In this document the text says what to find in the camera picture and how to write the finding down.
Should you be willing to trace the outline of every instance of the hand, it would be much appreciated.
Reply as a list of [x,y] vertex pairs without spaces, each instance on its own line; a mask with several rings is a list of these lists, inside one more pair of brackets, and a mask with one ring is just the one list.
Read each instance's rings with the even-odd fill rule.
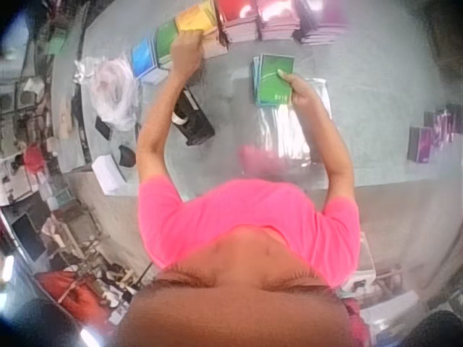
[[296,74],[287,74],[282,70],[277,70],[278,76],[291,85],[292,103],[295,108],[303,111],[317,103],[320,98],[314,89],[303,78]]
[[171,46],[171,73],[186,82],[203,59],[202,30],[181,31]]

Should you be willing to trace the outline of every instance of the woman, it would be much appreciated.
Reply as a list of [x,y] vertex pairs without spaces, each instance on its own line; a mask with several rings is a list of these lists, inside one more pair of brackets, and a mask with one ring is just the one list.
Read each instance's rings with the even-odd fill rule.
[[163,153],[176,100],[202,59],[200,31],[181,32],[173,68],[137,147],[139,222],[163,270],[121,324],[121,346],[350,346],[345,307],[331,289],[360,248],[352,162],[323,104],[304,80],[293,88],[329,178],[323,212],[295,186],[231,181],[183,203]]

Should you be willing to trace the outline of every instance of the light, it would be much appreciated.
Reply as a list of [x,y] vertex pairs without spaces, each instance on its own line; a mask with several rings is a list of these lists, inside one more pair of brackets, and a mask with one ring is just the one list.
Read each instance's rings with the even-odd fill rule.
[[239,18],[245,18],[247,14],[251,11],[252,7],[250,5],[244,6],[241,11],[239,11]]
[[3,266],[3,271],[1,272],[1,279],[4,282],[8,282],[12,279],[13,276],[13,264],[14,264],[14,257],[9,255],[5,258],[5,263]]
[[80,331],[80,337],[84,340],[88,347],[100,347],[98,341],[86,329]]
[[265,9],[263,9],[263,11],[262,11],[262,19],[267,22],[270,18],[275,17],[275,16],[279,16],[286,9],[291,11],[291,8],[292,8],[291,0],[276,2],[276,3],[266,7]]
[[0,312],[3,311],[3,309],[7,305],[7,299],[8,299],[7,293],[0,294]]

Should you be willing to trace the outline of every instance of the clear plastic bag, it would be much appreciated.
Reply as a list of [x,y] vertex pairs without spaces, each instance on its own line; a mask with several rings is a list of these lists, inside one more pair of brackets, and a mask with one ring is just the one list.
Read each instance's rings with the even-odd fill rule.
[[76,65],[75,80],[89,85],[92,105],[101,119],[119,131],[132,130],[138,107],[138,84],[125,57],[86,58]]
[[[331,118],[326,81],[309,79],[307,82],[314,87]],[[239,152],[245,174],[280,177],[320,162],[318,152],[310,136],[304,133],[292,106],[259,108],[257,129],[258,133],[251,134]]]

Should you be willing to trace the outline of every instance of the red cloth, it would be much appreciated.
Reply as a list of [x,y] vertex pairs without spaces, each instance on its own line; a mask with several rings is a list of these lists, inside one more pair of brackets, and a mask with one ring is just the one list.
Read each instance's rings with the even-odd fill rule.
[[45,159],[37,145],[30,145],[24,152],[24,167],[31,174],[36,174],[45,167]]
[[[52,273],[38,273],[35,275],[42,288],[55,300],[61,298],[75,279],[75,273],[70,271],[56,271]],[[110,325],[109,309],[101,307],[100,299],[91,290],[85,280],[82,280],[64,298],[61,305],[82,324],[94,327],[101,335],[107,335]]]

